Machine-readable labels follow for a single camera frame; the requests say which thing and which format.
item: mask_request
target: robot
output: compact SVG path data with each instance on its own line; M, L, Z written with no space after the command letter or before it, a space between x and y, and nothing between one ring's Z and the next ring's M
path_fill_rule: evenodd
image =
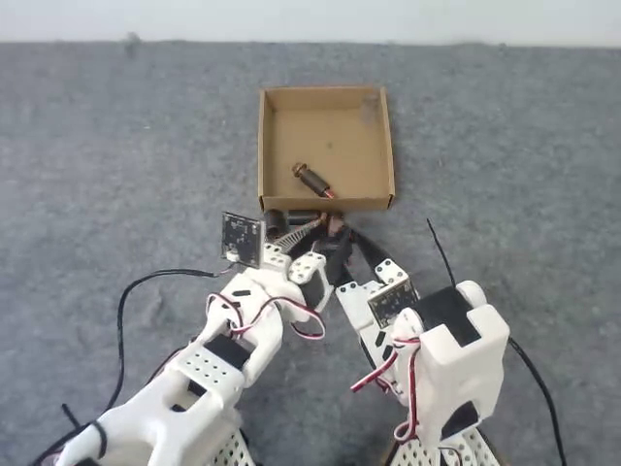
M420 297L391 256L348 226L329 236L316 220L272 242L264 230L224 213L222 253L244 268L207 297L200 334L69 441L57 466L254 465L236 404L280 349L285 323L323 337L332 294L373 368L351 389L376 383L407 409L385 464L500 464L477 427L498 400L509 330L478 284L452 281ZM375 280L352 278L354 246Z

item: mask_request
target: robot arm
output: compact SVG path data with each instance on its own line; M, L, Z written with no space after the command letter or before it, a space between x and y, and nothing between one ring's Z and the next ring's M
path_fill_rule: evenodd
M325 330L320 313L333 290L330 258L316 251L292 258L262 238L260 244L260 266L246 268L208 297L207 323L198 337L127 403L69 442L57 465L99 457L103 465L131 458L148 466L198 466L217 453L241 425L235 405L242 392L278 352L283 322L308 339ZM297 326L310 319L321 332Z
M492 415L504 377L508 326L474 282L420 298L407 273L363 237L377 281L342 281L336 295L372 373L352 386L376 382L409 408L395 439L418 438L426 449Z

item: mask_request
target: cardboard box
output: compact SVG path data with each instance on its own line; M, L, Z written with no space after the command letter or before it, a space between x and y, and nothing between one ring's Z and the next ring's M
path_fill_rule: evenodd
M275 87L261 91L261 209L388 209L395 196L386 91L371 86ZM309 165L337 199L318 197L292 167Z

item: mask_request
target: black cable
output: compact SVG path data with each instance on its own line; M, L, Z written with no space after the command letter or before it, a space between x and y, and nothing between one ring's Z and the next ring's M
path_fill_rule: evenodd
M106 405L106 408L104 409L102 414L105 413L106 411L108 411L112 406L114 406L114 404L116 403L116 400L118 399L118 395L120 394L120 391L123 388L123 382L124 382L124 379L125 379L125 342L124 342L124 339L123 339L123 315L124 315L124 310L125 310L125 301L127 301L127 297L129 296L129 293L136 286L138 286L138 285L140 285L140 284L142 284L144 282L147 282L147 281L149 281L151 279L157 278L157 277L165 277L165 276L171 276L171 275L187 275L187 276L191 276L191 277L215 279L215 278L221 276L222 274L224 274L225 272L227 272L231 267L232 266L229 266L228 268L224 269L222 272L205 272L205 271L202 271L202 270L195 270L195 269L162 269L162 270L157 270L157 271L153 272L152 274L146 275L146 276L142 277L141 279L137 279L137 280L131 282L123 290L123 292L122 292L122 294L120 296L120 299L118 300L118 307L116 309L116 338L117 338L117 341L118 341L118 376L116 378L116 385L114 387L113 394L111 395L110 399L108 400L108 404ZM71 413L71 410L69 410L68 407L66 409L63 408L63 412L71 420L72 423L74 423L74 421L77 422L76 418L73 416L73 414ZM78 427L74 428L73 430L71 430L70 432L67 432L65 435L63 435L61 438L59 438L53 444L51 444L47 449L45 449L45 451L43 451L39 456L37 456L37 458L31 464L33 466L39 466L41 463L43 463L43 461L48 456L50 456L51 454L55 453L58 449L63 447L71 439L73 439L74 437L76 437L80 433L82 433L82 431L86 427L88 427L89 425L93 424L93 425L95 425L95 428L97 428L98 424L95 424L95 422L96 421L90 422L90 423L82 425L82 426L78 426ZM100 433L100 437L102 438L102 446L101 446L100 452L101 451L105 451L105 445L107 443L106 434L104 432L104 434L102 435L102 430L103 429L98 429L98 431Z
M431 230L431 234L434 235L434 241L436 242L436 246L442 255L442 260L444 261L444 265L446 266L446 272L448 272L448 276L450 277L450 282L455 287L455 277L453 276L453 271L448 264L448 259L446 258L446 254L444 253L444 249L440 244L440 240L438 239L438 235L436 234L436 230L434 230L434 226L431 224L431 220L427 218L427 224L429 225L429 229Z
M552 400L552 395L550 395L550 391L545 385L545 382L543 381L541 374L537 370L537 367L535 367L535 364L533 363L531 358L528 357L528 354L526 354L526 352L522 349L522 347L520 347L517 344L517 342L513 340L513 338L508 337L508 343L515 350L515 352L517 352L517 354L522 358L522 361L524 361L524 364L526 364L526 367L528 367L528 369L531 371L531 374L533 375L535 382L537 382L537 385L539 385L539 388L541 389L541 392L543 393L543 396L545 397L545 402L547 403L547 409L550 412L550 417L552 418L552 428L554 429L554 439L556 440L556 448L559 451L559 457L561 458L561 464L563 466L567 466L567 458L565 457L565 450L563 448L563 438L561 437L561 428L559 426L559 419L556 416L556 408L554 407L554 401Z
M99 455L97 456L97 459L101 459L104 457L104 455L106 454L106 450L108 449L108 435L106 434L106 430L104 430L104 427L97 420L93 420L90 425L95 427L97 429L97 432L99 432L100 443Z
M185 348L185 346L183 347L178 347L176 349L174 349L168 356L166 356L166 359L164 359L159 366L157 366L157 368L153 371L153 373L150 375L150 377L147 379L147 383L150 383L153 379L155 379L155 377L160 373L160 371L162 370L162 368L173 358L173 356L175 354L177 354L179 351L183 350Z
M62 409L64 415L69 419L69 422L73 424L74 429L79 428L80 423L78 422L78 419L74 416L72 411L69 409L69 406L67 406L66 403L63 403L62 405L60 405L60 408Z

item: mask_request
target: cable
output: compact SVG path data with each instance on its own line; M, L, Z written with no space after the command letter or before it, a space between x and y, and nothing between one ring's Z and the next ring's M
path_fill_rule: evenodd
M63 403L62 405L60 405L60 408L62 409L62 412L64 413L64 415L69 419L69 422L72 423L72 425L74 426L74 429L77 429L81 426L81 424L78 422L78 420L72 413L71 409L69 409L69 406L67 406L67 403Z
M547 403L547 409L550 412L550 417L552 418L552 428L554 430L554 439L556 440L556 448L559 451L559 457L561 458L561 464L563 466L567 466L567 458L565 457L565 449L563 448L563 438L561 437L561 428L559 426L559 419L556 416L556 408L554 407L554 401L552 400L552 395L550 394L550 391L545 385L545 382L543 381L541 374L537 370L535 363L533 363L531 358L528 357L528 354L526 354L526 352L522 349L522 347L520 347L518 343L515 340L513 340L512 337L508 337L508 343L515 350L515 352L517 352L518 356L522 358L522 361L524 361L524 364L526 364L526 367L528 367L528 369L531 371L531 374L533 375L535 382L537 382L537 385L539 385L539 388L541 389L541 392L543 393L543 396L545 397L545 402Z
M444 249L442 248L442 245L440 244L440 240L438 239L438 235L436 234L436 230L434 229L434 225L431 224L431 220L427 218L427 224L429 225L429 229L431 230L431 234L434 236L434 241L436 242L436 247L438 247L438 250L440 251L440 254L442 256L442 260L444 261L444 266L446 266L446 272L448 272L448 276L450 277L450 282L453 285L453 288L455 287L455 277L453 276L453 271L450 268L450 265L448 264L448 259L446 258L446 254L444 253Z
M459 466L464 466L464 461L462 460L462 454L458 449L454 449L453 447L438 447L440 451L446 449L449 451L449 454L455 453L457 455L457 460L459 461Z
M120 394L121 389L123 388L123 381L125 378L125 343L123 341L123 314L125 310L125 301L127 301L127 296L129 293L138 285L147 282L151 279L155 279L157 277L165 277L170 275L188 275L191 277L201 277L201 278L209 278L215 279L222 274L226 273L230 269L224 269L221 272L204 272L202 270L195 269L163 269L157 270L152 274L146 275L141 279L137 279L131 282L124 290L120 296L120 300L118 301L118 308L116 310L116 337L118 340L118 377L116 379L116 386L114 387L114 391L110 400L108 400L108 404L104 409L104 412L109 410L116 400L118 399L118 395Z
M319 324L319 326L321 327L321 333L307 333L307 332L305 332L303 330L300 330L294 323L291 323L290 324L291 328L293 329L293 331L298 336L300 336L302 338L305 338L307 340L321 340L325 336L325 334L326 334L326 325L323 322L323 319L321 318L321 315L317 311L315 311L314 309L311 309L308 306L305 306L304 304L299 303L297 301L294 301L293 299L288 298L286 296L275 296L275 297L272 297L272 298L268 299L265 303L263 303L261 305L261 308L259 308L259 312L256 314L254 319L249 324L241 325L238 328L233 328L233 329L231 329L231 333L233 333L234 335L243 335L247 330L249 330L254 325L256 325L256 323L259 321L259 319L263 315L263 312L266 309L268 309L268 307L271 304L277 303L277 308L278 308L278 301L284 301L285 303L289 303L292 306L295 306L296 308L304 311L309 316L314 318L317 321L317 323Z
M164 366L166 364L168 364L170 362L170 360L173 359L173 357L175 357L179 353L179 351L183 350L185 347L186 347L186 345L184 345L182 347L178 347L177 349L173 349L173 351L168 356L166 356L166 359L164 359L162 362L160 362L159 366L157 366L157 368L149 376L149 378L147 379L147 383L146 384L151 383L151 381L153 379L155 379L159 375L160 372L162 372L162 369L164 369Z
M129 296L129 293L138 285L147 282L151 279L157 278L157 277L165 277L165 276L171 276L171 275L187 275L187 276L191 276L191 277L201 277L201 278L210 278L210 279L214 279L217 277L220 277L221 275L224 275L225 273L227 273L229 270L231 270L231 268L233 267L234 264L229 265L227 268L225 268L224 270L220 271L220 272L204 272L202 270L195 270L195 269L162 269L162 270L157 270L155 272L153 272L152 274L146 275L144 277L142 277L141 279L137 279L133 282L131 282L122 292L120 299L118 301L118 307L116 309L116 338L118 341L118 376L116 379L116 385L114 387L114 391L113 394L111 395L110 399L108 400L108 403L106 405L106 408L104 409L104 411L102 412L105 413L106 411L108 411L112 406L114 406L114 403L116 403L116 400L118 399L118 395L120 394L120 391L123 387L123 382L124 382L124 378L125 378L125 345L124 345L124 340L123 340L123 314L124 314L124 309L125 309L125 302L127 301L127 297ZM67 442L69 442L71 439L73 439L74 437L78 436L80 433L83 432L83 430L88 427L89 425L91 425L91 423L87 423L85 425L82 425L80 427L76 427L73 430L71 430L70 432L67 432L65 435L63 435L62 437L60 437L58 440L56 440L53 444L51 444L47 449L45 449L39 456L37 456L37 458L31 463L33 466L39 466L48 456L54 454L58 449L62 448ZM102 437L102 447L105 445L105 441L104 441L104 437Z
M416 424L418 423L418 416L416 412L416 355L420 351L420 347L418 347L410 356L409 356L409 377L408 377L408 388L409 388L409 403L408 403L408 420L405 420L393 431L393 437L395 440L401 444L412 440L416 437Z
M235 312L235 314L237 315L236 327L237 328L243 327L244 326L244 319L242 318L242 313L240 312L240 309L239 309L239 303L236 306L233 301L231 301L229 298L227 298L223 294L220 294L220 293L210 293L210 295L207 297L207 302L209 303L209 305L212 304L212 301L215 298L217 298L220 301L224 302L224 304L222 305L222 307L224 309L232 309L233 312Z
M396 360L397 360L397 352L393 350L390 353L390 356L388 356L388 359L386 359L382 364L377 366L372 372L370 372L365 377L363 377L358 382L356 382L354 385L352 385L349 389L353 391L354 393L359 391L363 386L367 385L368 383L371 383L372 381L377 379L379 376L381 376L384 372L386 372L390 368L390 366L394 364Z

